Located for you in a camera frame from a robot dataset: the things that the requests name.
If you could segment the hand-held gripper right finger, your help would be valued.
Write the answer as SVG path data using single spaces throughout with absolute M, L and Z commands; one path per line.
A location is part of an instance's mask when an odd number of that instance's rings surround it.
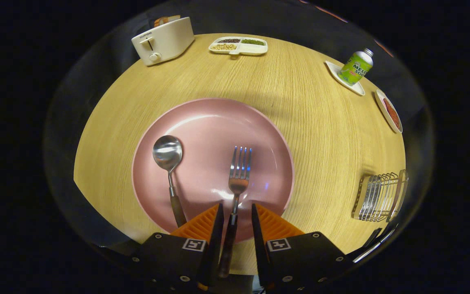
M 267 292 L 319 292 L 354 266 L 321 232 L 302 232 L 263 205 L 252 205 L 260 285 Z

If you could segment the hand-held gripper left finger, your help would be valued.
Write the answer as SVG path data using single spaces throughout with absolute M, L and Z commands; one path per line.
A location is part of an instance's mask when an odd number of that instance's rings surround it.
M 153 233 L 131 255 L 134 272 L 158 292 L 208 292 L 217 275 L 222 243 L 222 203 L 172 233 Z

